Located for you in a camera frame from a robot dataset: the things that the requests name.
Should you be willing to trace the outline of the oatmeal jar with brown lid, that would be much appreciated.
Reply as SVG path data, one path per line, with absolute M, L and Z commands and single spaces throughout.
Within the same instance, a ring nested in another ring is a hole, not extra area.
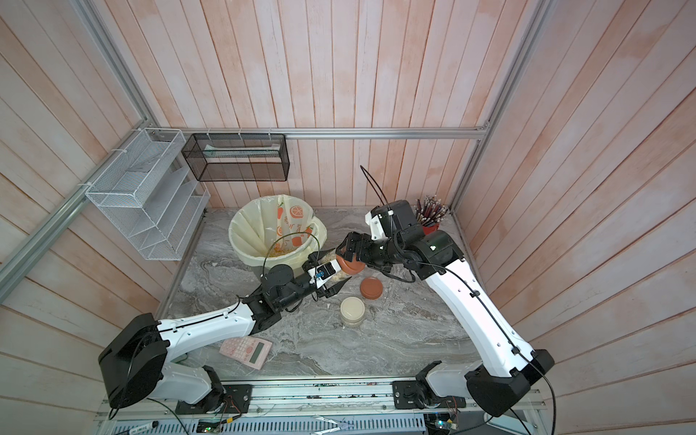
M 350 279 L 351 277 L 352 277 L 351 274 L 348 274 L 348 273 L 344 272 L 343 270 L 338 270 L 335 274 L 333 274 L 330 277 L 329 281 L 327 282 L 327 285 L 333 286 L 333 285 L 336 285 L 338 283 L 342 283 L 342 282 L 346 281 L 347 279 Z

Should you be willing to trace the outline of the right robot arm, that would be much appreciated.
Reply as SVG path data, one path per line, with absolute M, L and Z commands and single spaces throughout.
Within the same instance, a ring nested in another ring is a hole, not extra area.
M 349 233 L 338 257 L 382 272 L 402 265 L 415 273 L 455 315 L 480 356 L 476 367 L 438 362 L 422 371 L 426 392 L 435 397 L 469 393 L 493 417 L 512 409 L 554 366 L 549 351 L 533 348 L 515 331 L 454 239 L 442 230 L 425 233 L 407 201 L 373 208 L 365 222 L 369 233 Z

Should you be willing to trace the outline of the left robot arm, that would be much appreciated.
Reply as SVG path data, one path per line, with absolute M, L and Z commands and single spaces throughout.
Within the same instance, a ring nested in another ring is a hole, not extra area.
M 136 316 L 98 357 L 110 407 L 117 411 L 145 399 L 174 400 L 198 413 L 212 413 L 225 400 L 218 374 L 210 366 L 178 364 L 177 358 L 265 331 L 305 297 L 332 297 L 348 279 L 335 260 L 302 275 L 277 265 L 253 293 L 232 306 L 179 319 Z

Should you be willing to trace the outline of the brown jar lid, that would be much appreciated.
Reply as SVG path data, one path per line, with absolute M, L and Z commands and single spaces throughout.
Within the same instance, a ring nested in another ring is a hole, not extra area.
M 376 277 L 366 277 L 360 284 L 361 295 L 368 300 L 377 300 L 384 294 L 384 284 Z
M 355 276 L 363 272 L 366 268 L 366 264 L 358 260 L 348 261 L 341 256 L 336 256 L 336 261 L 338 262 L 341 270 L 350 276 Z

